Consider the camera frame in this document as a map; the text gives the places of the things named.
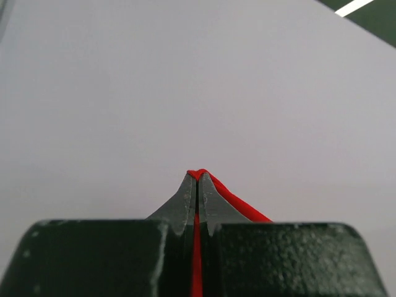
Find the red cable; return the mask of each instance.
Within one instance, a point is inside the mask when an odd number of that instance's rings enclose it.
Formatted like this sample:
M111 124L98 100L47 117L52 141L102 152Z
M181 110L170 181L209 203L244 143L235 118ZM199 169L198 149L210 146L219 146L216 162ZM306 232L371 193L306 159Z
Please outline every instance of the red cable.
M205 172L208 172L210 175L210 178L212 179L217 192L223 196L225 200L228 201L229 204L231 204L237 211L239 211L241 214L243 214L245 217L250 219L250 221L253 222L271 222L269 218L267 218L265 215L260 213L258 210L254 209L251 207L249 204L247 204L245 201L242 199L236 197L233 193L231 193L223 184L221 181L219 181L216 177L214 177L212 174L210 174L209 171L206 169L200 169L198 171L194 170L189 170L187 173L191 175L193 178L195 178L197 181L199 180L200 176L203 175Z
M271 222L269 218L260 213L258 210L251 207L242 199L236 197L231 193L216 177L210 174L206 169L200 169L198 171L189 170L187 173L195 178L197 181L200 176L205 172L208 172L213 184L216 187L217 192L223 196L237 211L243 214L246 218L253 222ZM194 219L194 245L192 250L192 285L191 285L191 297L202 297L202 259L200 253L200 232L199 232L199 214L196 210L196 216Z

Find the white background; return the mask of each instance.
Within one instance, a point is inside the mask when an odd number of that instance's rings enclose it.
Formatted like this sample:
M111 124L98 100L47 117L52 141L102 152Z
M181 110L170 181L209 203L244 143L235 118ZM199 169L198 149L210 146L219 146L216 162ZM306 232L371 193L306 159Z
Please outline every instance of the white background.
M207 168L277 222L352 224L396 294L396 50L308 0L16 0L0 271L42 218L144 218Z

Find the green surface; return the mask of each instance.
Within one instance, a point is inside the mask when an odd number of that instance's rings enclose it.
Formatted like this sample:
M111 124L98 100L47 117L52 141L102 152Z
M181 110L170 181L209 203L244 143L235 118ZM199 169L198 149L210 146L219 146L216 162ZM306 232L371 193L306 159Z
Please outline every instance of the green surface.
M336 11L341 7L347 5L352 0L318 0L318 1L328 6L329 8L333 9L334 11Z
M334 11L351 2L351 0L318 1ZM396 47L396 0L373 0L345 18Z

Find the white line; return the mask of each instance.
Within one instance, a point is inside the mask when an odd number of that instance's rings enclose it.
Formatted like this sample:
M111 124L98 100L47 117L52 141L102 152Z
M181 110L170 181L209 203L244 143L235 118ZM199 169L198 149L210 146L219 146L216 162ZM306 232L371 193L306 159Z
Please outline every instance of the white line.
M355 10L359 9L360 7L369 4L371 1L373 0L353 0L352 2L349 2L346 6L341 7L335 13L338 14L340 17L344 17L350 14L351 12L354 12Z

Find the red wire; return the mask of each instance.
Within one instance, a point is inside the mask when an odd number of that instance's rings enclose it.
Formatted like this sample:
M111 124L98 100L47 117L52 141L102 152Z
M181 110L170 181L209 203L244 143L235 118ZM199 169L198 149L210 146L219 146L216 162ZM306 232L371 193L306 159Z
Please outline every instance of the red wire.
M236 197L231 193L215 176L210 174L206 169L198 171L189 170L187 173L195 178L197 181L200 176L208 172L217 192L230 203L237 211L243 214L246 218L253 222L271 222L269 218L260 213L255 208L251 207L242 199ZM194 219L194 246L192 250L192 285L191 297L202 297L202 259L200 253L200 232L199 232L199 214L196 212Z

